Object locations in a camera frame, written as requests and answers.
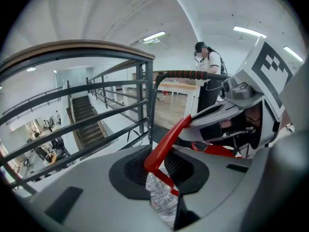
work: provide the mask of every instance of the ceiling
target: ceiling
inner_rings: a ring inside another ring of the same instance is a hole
[[[181,46],[191,57],[199,39],[219,52],[223,46],[249,51],[257,38],[233,31],[235,25],[266,34],[271,45],[280,49],[287,45],[305,56],[299,22],[281,0],[32,0],[12,28],[1,59],[67,39],[132,45],[161,30],[167,34],[160,43],[135,47],[159,58],[167,50],[176,54],[172,49]],[[286,57],[297,64],[289,54]],[[84,63],[60,64],[58,70],[73,66]]]

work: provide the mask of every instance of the black pants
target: black pants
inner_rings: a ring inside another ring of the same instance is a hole
[[[215,105],[220,88],[222,86],[221,81],[209,80],[199,90],[197,112],[203,111],[204,109]]]

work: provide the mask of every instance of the red and black grip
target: red and black grip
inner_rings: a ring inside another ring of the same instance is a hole
[[[168,71],[168,78],[187,78],[196,80],[207,80],[208,73],[200,71]]]

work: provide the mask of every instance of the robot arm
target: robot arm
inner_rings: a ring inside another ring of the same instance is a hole
[[[292,76],[279,54],[260,38],[237,73],[224,80],[225,100],[192,116],[179,137],[238,149],[248,144],[253,149],[266,146],[281,128],[284,107],[279,94]],[[258,118],[247,115],[251,109],[258,110]],[[226,120],[232,126],[223,129]]]

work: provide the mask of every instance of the person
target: person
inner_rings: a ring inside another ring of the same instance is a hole
[[[227,70],[223,59],[219,53],[211,47],[206,46],[204,42],[197,42],[195,45],[195,57],[201,58],[197,60],[198,70],[211,74],[227,75]],[[222,87],[221,81],[209,80],[200,88],[197,112],[200,112],[214,105],[219,96]]]
[[[34,137],[35,137],[35,138],[38,138],[39,136],[40,136],[40,134],[35,130],[35,131],[34,131]]]
[[[58,119],[58,121],[59,121],[59,125],[61,125],[61,118],[60,118],[60,115],[59,115],[58,111],[56,111],[56,113],[57,113],[57,119]]]
[[[46,128],[48,128],[51,132],[53,132],[52,127],[50,126],[49,122],[47,120],[44,120],[44,125]]]

